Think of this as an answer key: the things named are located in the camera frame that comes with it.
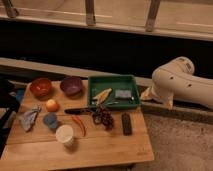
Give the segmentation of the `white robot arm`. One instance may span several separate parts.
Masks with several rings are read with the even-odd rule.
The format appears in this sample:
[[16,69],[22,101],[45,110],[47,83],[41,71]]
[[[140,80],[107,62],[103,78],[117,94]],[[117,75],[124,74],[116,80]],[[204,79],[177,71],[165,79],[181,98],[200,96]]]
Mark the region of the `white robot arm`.
[[177,57],[152,73],[152,85],[141,99],[156,100],[169,110],[173,100],[200,104],[213,110],[213,79],[194,76],[195,66],[187,57]]

